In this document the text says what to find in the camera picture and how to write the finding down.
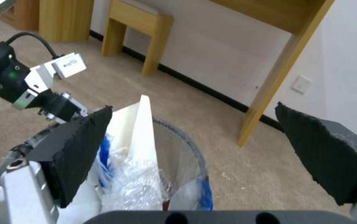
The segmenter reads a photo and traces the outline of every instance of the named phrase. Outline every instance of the beige carpet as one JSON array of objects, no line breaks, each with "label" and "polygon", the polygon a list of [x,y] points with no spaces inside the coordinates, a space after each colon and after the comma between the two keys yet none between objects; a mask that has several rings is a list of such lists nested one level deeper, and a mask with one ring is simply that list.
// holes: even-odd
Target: beige carpet
[{"label": "beige carpet", "polygon": [[[15,34],[0,22],[0,41]],[[243,113],[162,72],[143,77],[142,63],[127,55],[104,58],[101,43],[52,44],[57,54],[78,52],[88,69],[56,83],[54,91],[69,91],[90,109],[113,105],[120,109],[150,96],[153,114],[184,130],[202,151],[209,167],[217,210],[328,210],[347,215],[302,166],[285,135],[259,123],[244,147],[237,146]],[[50,60],[35,39],[13,43],[23,63]],[[0,99],[0,158],[48,122],[37,109],[18,111]]]}]

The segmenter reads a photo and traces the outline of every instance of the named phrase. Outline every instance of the black cable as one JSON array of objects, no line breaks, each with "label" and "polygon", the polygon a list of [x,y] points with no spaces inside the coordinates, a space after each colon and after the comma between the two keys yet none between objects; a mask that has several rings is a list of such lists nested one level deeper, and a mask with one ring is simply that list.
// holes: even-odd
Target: black cable
[{"label": "black cable", "polygon": [[53,48],[50,46],[50,44],[43,39],[43,37],[40,37],[39,35],[36,34],[32,34],[29,32],[21,32],[21,33],[17,33],[15,35],[13,35],[12,37],[10,37],[7,41],[5,41],[7,44],[11,44],[12,42],[14,42],[16,39],[18,39],[19,37],[22,36],[31,36],[36,38],[37,40],[39,40],[46,48],[47,50],[49,50],[50,54],[53,56],[53,60],[59,58],[59,56],[55,53],[55,51],[53,50]]}]

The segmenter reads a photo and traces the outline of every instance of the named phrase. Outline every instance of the mesh trash can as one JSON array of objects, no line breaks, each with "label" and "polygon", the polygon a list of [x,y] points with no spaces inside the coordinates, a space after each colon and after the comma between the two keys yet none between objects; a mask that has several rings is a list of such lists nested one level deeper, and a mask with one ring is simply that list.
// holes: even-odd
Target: mesh trash can
[{"label": "mesh trash can", "polygon": [[174,125],[153,118],[157,163],[170,183],[170,210],[212,210],[204,158],[195,143]]}]

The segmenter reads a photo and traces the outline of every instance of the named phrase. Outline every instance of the plastic bag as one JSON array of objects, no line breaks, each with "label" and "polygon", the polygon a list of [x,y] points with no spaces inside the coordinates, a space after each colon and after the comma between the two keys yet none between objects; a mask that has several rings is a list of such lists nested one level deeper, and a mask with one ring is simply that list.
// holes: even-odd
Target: plastic bag
[{"label": "plastic bag", "polygon": [[167,193],[157,163],[133,159],[126,147],[110,152],[112,137],[106,135],[97,154],[101,212],[112,210],[162,210]]}]

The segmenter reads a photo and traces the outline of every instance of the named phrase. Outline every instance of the wooden stool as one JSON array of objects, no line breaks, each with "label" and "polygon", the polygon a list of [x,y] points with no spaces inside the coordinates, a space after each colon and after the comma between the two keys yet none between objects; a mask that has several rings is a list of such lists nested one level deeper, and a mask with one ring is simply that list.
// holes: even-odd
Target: wooden stool
[{"label": "wooden stool", "polygon": [[109,20],[102,44],[103,56],[120,53],[126,27],[132,27],[151,36],[143,75],[157,70],[169,37],[173,17],[135,0],[111,0]]}]

